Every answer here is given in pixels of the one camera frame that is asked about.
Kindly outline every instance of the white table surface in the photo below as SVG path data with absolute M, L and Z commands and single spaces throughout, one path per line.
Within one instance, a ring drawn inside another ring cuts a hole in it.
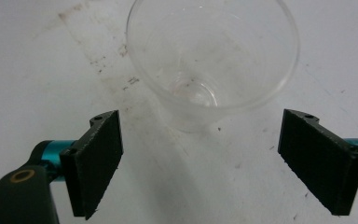
M 285 0 L 301 40 L 294 78 L 203 133 L 167 128 L 142 79 L 130 81 L 132 1 L 0 0 L 0 178 L 40 141 L 78 139 L 118 109 L 125 153 L 88 223 L 358 223 L 358 192 L 351 215 L 333 217 L 277 152 L 284 108 L 358 137 L 358 1 Z M 61 223 L 85 222 L 65 184 L 50 186 Z

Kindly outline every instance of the stain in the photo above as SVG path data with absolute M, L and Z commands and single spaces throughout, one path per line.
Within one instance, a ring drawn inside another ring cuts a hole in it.
M 86 8 L 90 8 L 90 1 L 86 1 L 85 4 L 84 4 L 84 6 L 85 6 Z
M 234 46 L 234 50 L 236 51 L 242 51 L 242 48 L 239 45 Z
M 127 51 L 127 45 L 123 44 L 121 45 L 121 47 L 118 49 L 118 54 L 121 55 L 121 57 L 125 57 L 127 55 L 128 51 Z
M 94 65 L 95 64 L 95 66 L 99 66 L 99 67 L 106 67 L 106 65 L 105 64 L 101 64 L 101 61 L 102 60 L 105 60 L 106 59 L 106 57 L 105 56 L 103 56 L 102 58 L 100 58 L 100 59 L 96 59 L 96 60 L 90 60 L 90 62 L 89 62 L 89 64 L 91 64 L 91 65 Z
M 114 78 L 112 77 L 101 77 L 101 82 L 102 83 L 113 83 L 114 82 Z M 116 94 L 116 92 L 118 91 L 117 89 L 118 87 L 115 87 L 114 85 L 107 85 L 107 90 L 109 91 L 109 93 L 111 95 Z
M 130 78 L 130 80 L 128 81 L 131 85 L 139 82 L 139 78 L 136 78 L 136 77 L 132 77 Z
M 237 165 L 235 165 L 235 169 L 240 169 L 242 166 L 242 162 L 238 163 Z
M 80 11 L 82 8 L 83 8 L 83 6 L 81 5 L 81 3 L 79 3 L 79 4 L 74 5 L 73 7 L 69 8 L 69 9 L 66 9 L 64 12 L 59 13 L 58 16 L 60 17 L 60 19 L 62 21 L 66 21 L 68 16 L 70 16 L 75 11 Z
M 76 11 L 80 11 L 82 8 L 83 8 L 83 6 L 81 4 L 78 4 L 78 5 L 73 7 L 73 9 L 76 10 Z
M 62 20 L 59 17 L 57 17 L 54 20 L 49 21 L 48 24 L 46 24 L 45 26 L 43 26 L 41 28 L 41 30 L 33 36 L 33 39 L 36 39 L 39 36 L 41 36 L 42 34 L 48 32 L 48 31 L 51 31 L 55 28 L 58 28 L 62 25 L 63 25 Z

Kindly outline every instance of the plastic cup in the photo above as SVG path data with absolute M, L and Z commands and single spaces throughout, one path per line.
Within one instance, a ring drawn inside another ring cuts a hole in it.
M 192 132 L 275 96 L 299 42 L 281 0 L 136 0 L 127 48 L 162 117 Z

